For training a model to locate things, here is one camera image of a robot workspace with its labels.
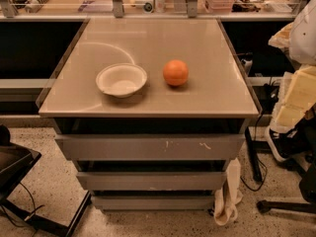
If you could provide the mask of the white wrapped gripper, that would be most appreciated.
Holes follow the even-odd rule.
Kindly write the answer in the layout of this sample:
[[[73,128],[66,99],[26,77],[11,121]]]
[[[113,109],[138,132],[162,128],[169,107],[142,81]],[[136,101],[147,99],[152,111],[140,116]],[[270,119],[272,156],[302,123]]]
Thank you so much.
[[[316,66],[301,65],[293,74],[285,73],[280,83],[278,101],[270,129],[287,133],[316,103]]]

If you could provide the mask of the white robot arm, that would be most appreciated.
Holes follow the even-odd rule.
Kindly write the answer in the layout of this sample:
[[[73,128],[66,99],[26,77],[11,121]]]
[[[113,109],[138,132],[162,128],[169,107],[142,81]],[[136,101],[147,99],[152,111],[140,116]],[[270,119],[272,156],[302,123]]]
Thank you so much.
[[[270,129],[287,133],[316,103],[316,0],[310,0],[295,20],[269,39],[269,45],[288,49],[300,64],[280,84]]]

